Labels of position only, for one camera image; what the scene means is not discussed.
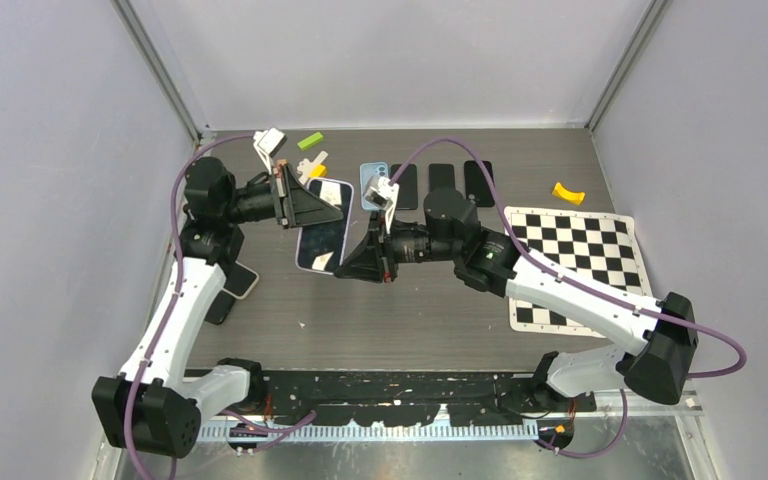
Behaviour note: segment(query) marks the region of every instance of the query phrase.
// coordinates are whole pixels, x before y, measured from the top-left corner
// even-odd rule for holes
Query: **phone screen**
[[[296,265],[302,270],[333,275],[343,261],[354,189],[349,183],[328,178],[312,178],[307,188],[310,193],[339,208],[343,219],[302,227],[296,247]]]

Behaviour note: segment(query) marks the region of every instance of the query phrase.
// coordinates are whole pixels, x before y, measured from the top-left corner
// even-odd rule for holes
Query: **gray wall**
[[[245,130],[581,126],[650,0],[133,1],[192,110]]]
[[[768,2],[674,2],[596,141],[657,293],[748,350],[697,386],[726,478],[768,478]],[[695,368],[732,360],[703,338]]]
[[[190,151],[108,2],[0,1],[0,479],[88,477]]]

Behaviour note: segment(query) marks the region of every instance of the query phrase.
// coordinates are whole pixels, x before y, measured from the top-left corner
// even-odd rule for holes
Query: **yellow block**
[[[325,168],[325,165],[319,164],[313,167],[313,171],[310,173],[310,178],[324,177],[326,173],[328,173],[328,169]]]
[[[555,184],[555,189],[552,190],[552,195],[562,200],[566,200],[573,205],[581,205],[581,202],[584,201],[584,192],[570,192],[561,185],[561,182]]]

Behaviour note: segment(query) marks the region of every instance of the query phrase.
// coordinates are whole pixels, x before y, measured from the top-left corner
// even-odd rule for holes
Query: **robotic arm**
[[[172,311],[140,380],[133,412],[135,448],[183,458],[195,445],[202,419],[229,405],[257,406],[266,384],[260,364],[240,359],[219,362],[208,375],[184,383],[186,361],[209,309],[227,314],[234,300],[222,292],[236,268],[244,235],[238,224],[275,218],[283,228],[342,220],[342,212],[308,192],[285,162],[272,155],[286,139],[271,129],[255,135],[255,150],[267,172],[237,188],[234,176],[214,157],[202,157],[186,170],[187,222],[181,231],[184,279]],[[124,419],[128,391],[136,380],[149,343],[176,295],[177,269],[170,278],[148,329],[116,377],[99,377],[92,399],[108,442],[125,448]],[[226,295],[220,301],[220,295]]]
[[[387,179],[373,181],[366,197],[384,211],[372,213],[366,236],[335,272],[337,278],[392,282],[401,263],[453,261],[455,276],[466,286],[538,303],[613,342],[581,353],[544,355],[529,392],[543,407],[552,409],[582,393],[618,388],[630,388],[658,403],[678,403],[696,351],[696,332],[641,316],[640,311],[661,311],[693,322],[689,300],[675,293],[658,301],[624,292],[556,265],[523,244],[529,261],[515,247],[518,240],[482,227],[475,205],[454,189],[438,189],[425,198],[425,225],[392,219],[397,190],[393,195],[387,189]],[[562,281],[564,277],[573,282]],[[636,309],[616,306],[572,283]]]

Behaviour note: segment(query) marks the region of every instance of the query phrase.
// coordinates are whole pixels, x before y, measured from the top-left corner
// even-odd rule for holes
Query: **gray wood surface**
[[[328,152],[328,177],[355,186],[346,250],[363,237],[369,214],[360,208],[358,169],[365,162],[402,163],[421,144],[441,135],[467,142],[493,162],[503,200],[512,206],[613,212],[590,134],[551,130],[333,130],[307,152],[295,143],[311,132],[289,132],[279,153],[298,163]],[[246,141],[219,147],[214,155],[244,182],[262,170]],[[455,165],[463,192],[467,154],[437,145],[417,159],[420,207],[428,193],[428,164]],[[581,207],[551,195],[555,182],[587,192]],[[489,228],[502,229],[495,209],[479,209]],[[422,220],[421,211],[399,211],[401,220]],[[273,220],[243,225],[241,263],[260,274],[249,297],[237,302],[221,326],[204,325],[190,355],[191,367],[223,357],[261,362],[265,368],[532,370],[545,352],[580,351],[604,340],[514,332],[508,302],[464,286],[452,264],[403,265],[395,283],[371,284],[303,272],[295,266],[298,230]]]

